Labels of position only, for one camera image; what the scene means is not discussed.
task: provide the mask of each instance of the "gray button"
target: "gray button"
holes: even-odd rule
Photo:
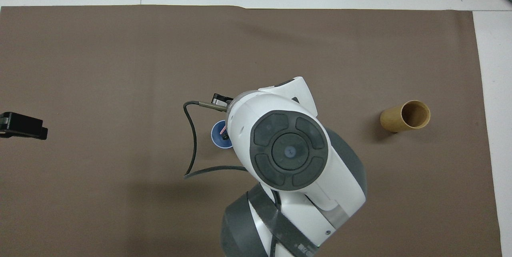
[[[324,168],[324,159],[313,157],[309,166],[302,172],[293,175],[293,186],[309,185],[316,180]]]
[[[266,154],[258,154],[254,157],[256,160],[256,166],[271,184],[274,183],[277,186],[282,186],[285,184],[285,175],[276,171],[272,165],[270,164],[270,160]]]
[[[279,136],[272,146],[274,162],[285,170],[300,168],[306,162],[308,155],[308,144],[295,133]]]
[[[313,149],[322,149],[325,146],[323,134],[308,120],[301,117],[297,118],[295,127],[308,136]]]
[[[260,146],[268,146],[272,137],[287,127],[288,117],[286,115],[269,115],[254,128],[254,143]]]

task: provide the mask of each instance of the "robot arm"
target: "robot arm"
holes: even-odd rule
[[[230,102],[229,138],[260,184],[226,209],[228,257],[311,257],[364,204],[362,163],[317,114],[302,77]]]

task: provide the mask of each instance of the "yellow cylinder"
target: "yellow cylinder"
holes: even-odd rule
[[[386,109],[380,115],[380,124],[387,131],[396,133],[421,129],[430,121],[430,109],[423,102],[410,100]]]

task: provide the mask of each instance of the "brown cardboard tube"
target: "brown cardboard tube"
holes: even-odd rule
[[[380,124],[387,131],[396,133],[421,129],[430,121],[430,109],[423,102],[410,100],[386,109],[380,115]]]

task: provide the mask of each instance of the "black bracket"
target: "black bracket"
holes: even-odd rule
[[[42,120],[14,112],[0,114],[0,138],[31,137],[46,140],[48,129]]]

